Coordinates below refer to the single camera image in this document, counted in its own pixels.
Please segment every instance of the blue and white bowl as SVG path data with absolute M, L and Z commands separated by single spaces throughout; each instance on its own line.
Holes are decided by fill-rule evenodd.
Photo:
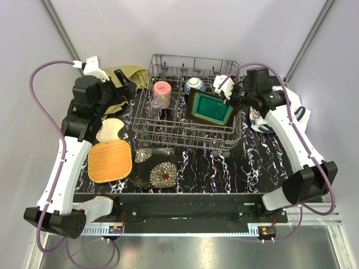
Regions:
M 203 81 L 197 77 L 190 78 L 186 81 L 185 86 L 183 88 L 185 94 L 190 94 L 191 88 L 196 90 L 205 91 L 206 86 L 204 85 Z

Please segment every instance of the orange plate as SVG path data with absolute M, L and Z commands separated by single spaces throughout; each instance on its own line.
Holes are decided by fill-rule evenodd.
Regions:
M 89 153 L 89 177 L 95 183 L 126 178 L 132 171 L 131 147 L 124 140 L 99 143 Z

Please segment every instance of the white flower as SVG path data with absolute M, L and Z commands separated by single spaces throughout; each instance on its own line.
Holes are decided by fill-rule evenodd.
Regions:
M 139 149 L 136 150 L 135 163 L 143 163 L 152 156 L 152 149 Z
M 172 187 L 176 184 L 177 167 L 170 162 L 158 164 L 152 169 L 150 182 L 157 188 Z

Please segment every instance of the metal wire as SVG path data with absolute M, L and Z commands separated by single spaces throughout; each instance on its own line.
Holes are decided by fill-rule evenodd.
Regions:
M 234 117 L 231 127 L 188 120 L 185 117 L 187 105 L 182 88 L 191 77 L 200 78 L 206 87 L 212 88 L 216 75 L 228 75 L 238 66 L 234 61 L 154 54 L 149 66 L 150 79 L 153 84 L 167 81 L 172 85 L 171 103 L 164 119 L 150 118 L 147 109 L 152 99 L 152 89 L 142 90 L 137 109 L 131 116 L 132 129 L 138 141 L 222 151 L 235 147 L 241 139 L 241 114 Z M 239 73 L 233 80 L 235 83 L 240 81 Z

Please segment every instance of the reflective surface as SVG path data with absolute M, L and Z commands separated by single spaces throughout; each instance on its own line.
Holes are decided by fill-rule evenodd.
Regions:
M 289 228 L 278 227 L 279 237 Z M 86 243 L 96 239 L 82 236 L 70 240 L 70 252 L 76 253 Z M 50 236 L 47 248 L 59 241 Z M 274 244 L 246 243 L 233 238 L 176 238 L 176 237 L 122 237 L 116 241 L 116 253 L 108 268 L 285 268 L 332 269 L 339 268 L 326 228 L 303 226 L 298 234 L 285 242 Z M 87 245 L 76 254 L 77 263 L 86 267 L 105 264 L 112 247 L 105 242 Z M 64 246 L 55 253 L 44 255 L 41 269 L 76 268 L 68 260 Z

